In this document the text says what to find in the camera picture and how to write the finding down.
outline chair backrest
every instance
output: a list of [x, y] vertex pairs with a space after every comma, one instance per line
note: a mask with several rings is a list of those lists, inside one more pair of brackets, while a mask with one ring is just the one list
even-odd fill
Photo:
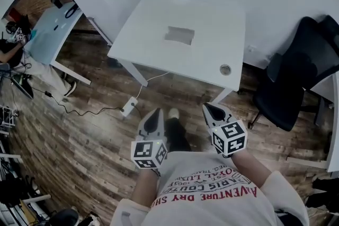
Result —
[[339, 25], [330, 16], [320, 23], [310, 17], [302, 18], [291, 46], [283, 55], [278, 80], [311, 89], [325, 77], [337, 72], [338, 35]]

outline person sitting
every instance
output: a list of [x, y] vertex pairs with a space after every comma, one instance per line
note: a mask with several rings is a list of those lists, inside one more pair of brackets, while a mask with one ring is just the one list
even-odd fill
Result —
[[42, 64], [23, 50], [23, 44], [0, 40], [0, 62], [8, 63], [12, 71], [34, 75], [68, 97], [76, 88], [76, 82], [68, 83], [50, 66]]

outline wooden floor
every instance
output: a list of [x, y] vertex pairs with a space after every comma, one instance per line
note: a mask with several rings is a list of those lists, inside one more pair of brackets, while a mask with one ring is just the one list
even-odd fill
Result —
[[[92, 80], [90, 86], [79, 83], [71, 97], [63, 100], [68, 110], [99, 111], [102, 107], [123, 107], [136, 96], [140, 85], [124, 69], [108, 65], [108, 47], [97, 35], [71, 34], [58, 61]], [[162, 71], [138, 66], [145, 78]], [[42, 91], [49, 87], [32, 80]], [[241, 87], [255, 89], [256, 72], [243, 68]], [[60, 210], [74, 205], [82, 215], [90, 211], [99, 214], [108, 225], [118, 202], [129, 197], [138, 175], [130, 161], [130, 143], [140, 120], [138, 111], [123, 118], [119, 111], [104, 111], [100, 115], [66, 114], [54, 100], [34, 91], [28, 100], [15, 87], [4, 82], [2, 103], [20, 110], [16, 128], [10, 136], [13, 153], [21, 154], [22, 170], [34, 176], [44, 193], [52, 195], [49, 205]], [[201, 105], [215, 97], [221, 88], [178, 75], [168, 74], [150, 81], [143, 88], [138, 108], [142, 115], [161, 107], [168, 111], [177, 107], [193, 150], [213, 151], [203, 120]], [[232, 92], [222, 102], [238, 119], [248, 122], [257, 114], [250, 94]], [[307, 94], [305, 104], [316, 104]], [[324, 170], [286, 162], [286, 157], [321, 160], [327, 134], [332, 128], [333, 112], [328, 110], [324, 125], [313, 125], [314, 115], [300, 113], [291, 132], [285, 132], [262, 117], [248, 132], [248, 149], [271, 170], [280, 170], [304, 199], [311, 194], [311, 179]], [[322, 225], [326, 214], [308, 210], [311, 225]]]

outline black office chair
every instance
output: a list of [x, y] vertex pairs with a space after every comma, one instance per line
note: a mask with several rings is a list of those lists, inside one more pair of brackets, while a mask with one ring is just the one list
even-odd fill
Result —
[[[317, 112], [315, 107], [302, 107], [305, 90], [339, 70], [339, 25], [327, 15], [317, 23], [310, 17], [301, 19], [294, 40], [284, 55], [275, 54], [266, 68], [253, 102], [259, 109], [252, 129], [260, 115], [276, 126], [291, 131], [299, 111]], [[321, 98], [317, 106], [324, 108]], [[316, 115], [315, 124], [319, 125]]]
[[74, 226], [79, 224], [79, 214], [73, 209], [64, 209], [53, 215], [46, 226]]

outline person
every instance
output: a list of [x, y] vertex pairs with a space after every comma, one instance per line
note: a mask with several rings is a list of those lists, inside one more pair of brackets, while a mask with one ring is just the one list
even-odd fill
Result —
[[158, 171], [140, 171], [111, 226], [309, 225], [303, 201], [278, 171], [271, 172], [247, 150], [231, 158], [191, 152], [178, 110], [168, 116], [167, 159]]
[[307, 197], [306, 207], [319, 208], [324, 205], [329, 212], [339, 213], [339, 178], [316, 178], [312, 183], [312, 188], [323, 192], [315, 193]]
[[69, 96], [76, 88], [76, 82], [68, 83], [50, 66], [34, 60], [23, 50], [23, 44], [0, 40], [0, 62], [8, 63], [12, 71], [34, 75], [48, 85], [54, 87], [60, 94]]

